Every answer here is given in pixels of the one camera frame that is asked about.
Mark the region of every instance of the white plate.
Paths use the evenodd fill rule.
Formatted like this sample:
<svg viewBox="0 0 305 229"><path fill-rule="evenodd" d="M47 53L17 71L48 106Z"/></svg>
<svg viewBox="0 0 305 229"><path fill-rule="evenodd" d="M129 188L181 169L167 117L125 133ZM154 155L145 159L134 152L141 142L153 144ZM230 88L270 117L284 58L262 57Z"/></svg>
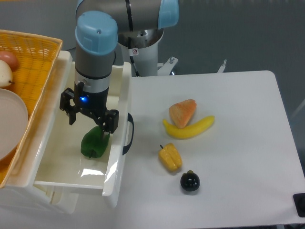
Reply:
<svg viewBox="0 0 305 229"><path fill-rule="evenodd" d="M28 123L23 100L6 89L0 89L0 160L21 140Z"/></svg>

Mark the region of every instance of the black cable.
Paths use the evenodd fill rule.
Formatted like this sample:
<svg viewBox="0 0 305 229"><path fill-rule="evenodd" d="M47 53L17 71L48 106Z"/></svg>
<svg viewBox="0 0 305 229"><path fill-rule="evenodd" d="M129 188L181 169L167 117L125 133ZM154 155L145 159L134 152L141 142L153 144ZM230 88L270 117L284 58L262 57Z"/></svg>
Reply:
<svg viewBox="0 0 305 229"><path fill-rule="evenodd" d="M134 67L135 75L136 75L136 76L140 76L140 74L139 74L139 72L138 72L138 69L137 69L137 67L135 66L133 56L130 56L130 61L131 61L132 65L133 65L133 67Z"/></svg>
<svg viewBox="0 0 305 229"><path fill-rule="evenodd" d="M114 51L114 60L113 60L112 65L114 65L115 59L116 59L116 52Z"/></svg>
<svg viewBox="0 0 305 229"><path fill-rule="evenodd" d="M130 37L128 37L128 49L131 49L132 46L132 39ZM140 76L137 67L135 66L135 62L133 59L133 56L129 56L130 57L130 62L132 63L133 67L134 67L134 71L135 71L135 75L136 76Z"/></svg>
<svg viewBox="0 0 305 229"><path fill-rule="evenodd" d="M126 9L127 9L127 16L128 16L128 24L130 32L133 32L133 23L132 23L132 9L130 7L129 0L125 0L126 2Z"/></svg>

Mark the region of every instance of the blue light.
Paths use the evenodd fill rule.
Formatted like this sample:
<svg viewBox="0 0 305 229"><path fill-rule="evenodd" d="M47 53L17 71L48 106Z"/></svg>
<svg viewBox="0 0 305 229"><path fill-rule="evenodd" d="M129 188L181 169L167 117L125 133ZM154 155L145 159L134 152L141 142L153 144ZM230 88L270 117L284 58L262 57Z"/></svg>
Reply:
<svg viewBox="0 0 305 229"><path fill-rule="evenodd" d="M88 98L87 97L80 97L81 101L86 103L88 101Z"/></svg>

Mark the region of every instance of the metal bracket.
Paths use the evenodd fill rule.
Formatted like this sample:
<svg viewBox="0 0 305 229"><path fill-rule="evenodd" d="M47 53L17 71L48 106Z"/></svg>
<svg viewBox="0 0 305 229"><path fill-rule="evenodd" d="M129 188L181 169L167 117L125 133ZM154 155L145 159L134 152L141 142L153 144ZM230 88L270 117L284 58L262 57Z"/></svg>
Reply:
<svg viewBox="0 0 305 229"><path fill-rule="evenodd" d="M166 63L161 63L161 66L158 64L158 67L160 67L158 70L158 75L170 75L178 61L179 60L177 58L172 56Z"/></svg>

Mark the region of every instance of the orange fruit slice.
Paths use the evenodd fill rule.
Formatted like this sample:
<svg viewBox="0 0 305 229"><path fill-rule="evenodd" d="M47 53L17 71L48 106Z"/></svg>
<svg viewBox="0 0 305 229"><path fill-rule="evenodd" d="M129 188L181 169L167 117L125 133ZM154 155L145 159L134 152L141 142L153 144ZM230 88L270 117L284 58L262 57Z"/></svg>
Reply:
<svg viewBox="0 0 305 229"><path fill-rule="evenodd" d="M172 105L169 109L173 123L179 129L184 128L192 118L197 104L194 99L187 99Z"/></svg>

